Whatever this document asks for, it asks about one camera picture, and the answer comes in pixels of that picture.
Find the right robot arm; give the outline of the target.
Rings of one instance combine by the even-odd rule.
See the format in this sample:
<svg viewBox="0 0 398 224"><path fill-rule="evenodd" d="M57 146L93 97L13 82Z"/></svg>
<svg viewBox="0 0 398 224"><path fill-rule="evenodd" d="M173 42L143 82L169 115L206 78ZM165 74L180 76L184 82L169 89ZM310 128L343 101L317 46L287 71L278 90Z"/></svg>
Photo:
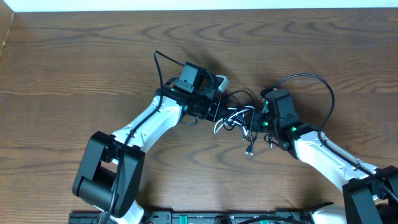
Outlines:
<svg viewBox="0 0 398 224"><path fill-rule="evenodd" d="M321 129L300 120L287 90L262 90L264 106L249 120L292 157L319 171L342 193L344 205L327 203L309 212L310 223L397 223L397 168L378 168L330 141Z"/></svg>

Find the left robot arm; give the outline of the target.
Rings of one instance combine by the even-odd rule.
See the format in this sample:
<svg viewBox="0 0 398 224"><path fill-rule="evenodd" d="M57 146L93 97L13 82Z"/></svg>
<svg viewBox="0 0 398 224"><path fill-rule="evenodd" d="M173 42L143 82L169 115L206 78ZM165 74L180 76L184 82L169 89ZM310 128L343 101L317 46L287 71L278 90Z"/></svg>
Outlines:
<svg viewBox="0 0 398 224"><path fill-rule="evenodd" d="M224 75L192 63L179 77L163 82L150 105L125 127L88 140L72 192L100 209L97 223L139 223L144 209L136 198L148 150L185 116L215 121L227 89Z"/></svg>

